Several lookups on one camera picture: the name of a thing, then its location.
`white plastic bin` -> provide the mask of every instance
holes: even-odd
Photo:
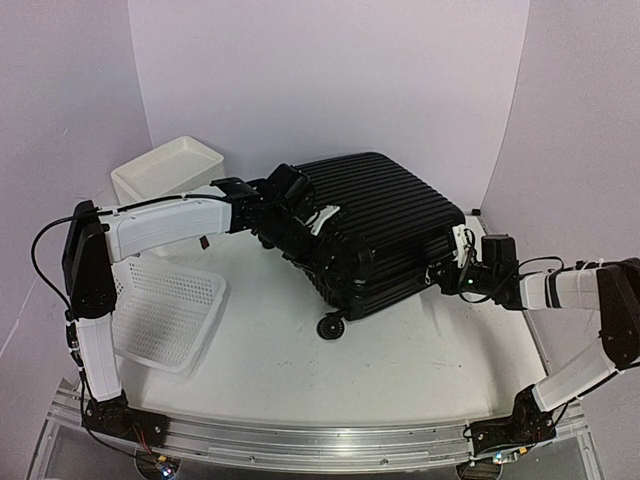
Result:
[[[224,157],[191,137],[180,137],[125,163],[111,172],[121,205],[193,190],[225,178]],[[158,247],[161,257],[182,248],[199,247],[198,240]]]

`table surface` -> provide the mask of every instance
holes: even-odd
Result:
[[[479,239],[478,220],[467,222]],[[211,341],[188,378],[120,359],[134,405],[297,425],[438,422],[509,413],[515,394],[545,375],[522,314],[438,287],[323,341],[316,324],[333,309],[301,271],[248,232],[210,240],[167,260],[226,279]]]

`suitcase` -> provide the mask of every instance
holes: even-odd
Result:
[[[365,281],[336,289],[308,275],[325,301],[339,309],[329,316],[357,320],[387,308],[429,286],[429,265],[453,260],[451,227],[465,223],[464,214],[393,160],[360,153],[295,168],[311,179],[316,207],[339,205],[346,212],[323,232],[359,235],[373,253],[373,274]],[[325,333],[331,337],[331,331]]]

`plastic basket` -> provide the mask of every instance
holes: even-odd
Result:
[[[148,258],[113,266],[118,303],[116,353],[151,368],[189,375],[218,318],[226,282]]]

